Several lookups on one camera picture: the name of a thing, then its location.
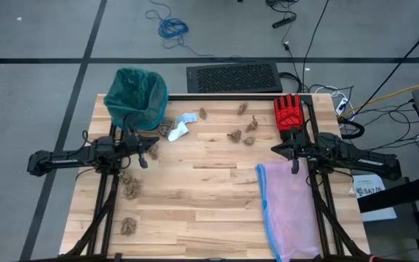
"tangled cable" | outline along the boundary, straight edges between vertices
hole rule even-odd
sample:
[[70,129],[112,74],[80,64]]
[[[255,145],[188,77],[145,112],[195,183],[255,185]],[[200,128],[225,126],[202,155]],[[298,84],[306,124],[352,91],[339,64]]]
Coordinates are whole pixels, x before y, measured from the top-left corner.
[[[169,14],[163,18],[159,12],[155,9],[150,9],[145,12],[145,17],[149,20],[159,20],[158,35],[163,38],[162,46],[165,49],[172,49],[174,47],[185,47],[189,49],[192,53],[199,57],[210,57],[215,62],[222,63],[226,61],[236,60],[236,62],[255,62],[256,60],[248,60],[242,58],[240,55],[231,55],[229,58],[217,59],[216,56],[211,54],[200,54],[193,50],[190,46],[185,44],[184,35],[188,33],[187,24],[179,18],[171,18],[172,10],[171,8],[162,3],[157,3],[153,0],[149,0],[150,3],[166,7],[169,10]],[[167,41],[173,41],[175,44],[166,45]]]
[[156,3],[155,1],[151,0],[150,2],[155,5],[166,7],[169,10],[169,14],[165,18],[162,18],[158,11],[155,9],[151,9],[145,12],[145,17],[149,20],[159,20],[158,35],[160,37],[162,37],[164,40],[173,40],[177,42],[177,44],[171,47],[166,47],[163,43],[163,47],[166,49],[171,49],[177,45],[181,47],[188,47],[185,45],[185,41],[183,39],[183,35],[188,33],[187,24],[181,19],[171,18],[171,8],[166,4]]

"wooden tabletop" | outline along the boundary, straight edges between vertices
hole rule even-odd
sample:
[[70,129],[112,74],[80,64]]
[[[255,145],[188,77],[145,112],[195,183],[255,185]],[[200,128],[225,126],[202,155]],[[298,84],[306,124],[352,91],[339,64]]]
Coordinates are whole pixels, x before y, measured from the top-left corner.
[[[331,97],[312,95],[320,132],[340,134]],[[89,139],[108,135],[111,118],[98,95]],[[189,133],[175,142],[161,138],[159,158],[146,156],[148,169],[136,156],[125,172],[142,182],[137,199],[128,200],[119,186],[108,256],[124,258],[273,258],[266,239],[255,165],[281,156],[270,148],[279,144],[273,103],[249,100],[245,113],[237,115],[241,101],[170,101],[166,116],[207,111],[207,119],[188,123]],[[252,146],[232,143],[227,133],[244,130],[255,115],[259,127],[242,133],[255,136]],[[69,251],[92,221],[100,176],[82,174],[76,182],[60,253]],[[362,217],[348,176],[330,175],[338,220],[350,237],[369,252]],[[137,231],[120,234],[121,221],[137,220]],[[335,253],[331,228],[328,242]],[[104,226],[100,227],[99,253]]]

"brown debris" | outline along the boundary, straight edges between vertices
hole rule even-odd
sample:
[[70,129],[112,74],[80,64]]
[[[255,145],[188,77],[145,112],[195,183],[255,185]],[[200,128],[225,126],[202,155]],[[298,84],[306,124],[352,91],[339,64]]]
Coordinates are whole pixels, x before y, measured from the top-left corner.
[[238,143],[240,141],[240,138],[242,138],[242,131],[240,130],[235,130],[230,134],[227,134],[227,137],[235,143]]
[[137,221],[133,218],[124,218],[122,221],[121,235],[129,236],[137,230]]
[[158,144],[152,145],[147,153],[151,156],[152,160],[158,159]]
[[204,108],[200,108],[200,112],[199,112],[200,118],[203,120],[207,119],[207,111],[204,110]]
[[243,102],[243,103],[239,106],[239,110],[237,111],[237,114],[238,114],[238,115],[242,115],[242,114],[245,112],[245,110],[247,110],[247,106],[248,106],[248,103],[247,103],[247,102]]
[[255,116],[252,116],[253,120],[252,122],[247,125],[247,128],[245,129],[245,132],[250,132],[252,130],[256,130],[258,128],[258,121],[256,121]]
[[165,117],[161,124],[159,124],[158,133],[167,138],[171,130],[174,128],[174,121],[175,120],[173,118]]
[[125,185],[122,193],[126,199],[135,199],[138,197],[141,188],[142,184],[140,181],[137,178],[132,178],[132,180],[127,185]]
[[254,143],[255,143],[255,138],[254,137],[249,137],[249,138],[246,138],[244,140],[244,144],[247,145],[247,146],[251,146]]
[[121,178],[121,182],[123,185],[127,185],[130,183],[130,181],[132,181],[132,176],[126,173],[122,173],[119,178]]

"teal plastic bag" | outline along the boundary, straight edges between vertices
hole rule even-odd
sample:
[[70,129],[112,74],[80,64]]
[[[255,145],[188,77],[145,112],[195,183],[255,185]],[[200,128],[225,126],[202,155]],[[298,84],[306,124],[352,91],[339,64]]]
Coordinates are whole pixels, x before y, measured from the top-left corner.
[[156,72],[141,68],[121,68],[105,96],[105,106],[113,123],[124,129],[153,130],[164,118],[167,87]]

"pink cloth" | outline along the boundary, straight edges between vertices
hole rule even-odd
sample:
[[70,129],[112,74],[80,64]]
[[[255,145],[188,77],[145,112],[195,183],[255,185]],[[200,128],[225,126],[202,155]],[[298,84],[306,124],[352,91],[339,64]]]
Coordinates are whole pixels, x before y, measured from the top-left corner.
[[306,183],[308,168],[302,161],[299,168],[293,175],[292,162],[287,160],[256,167],[266,235],[278,262],[319,254],[313,196]]

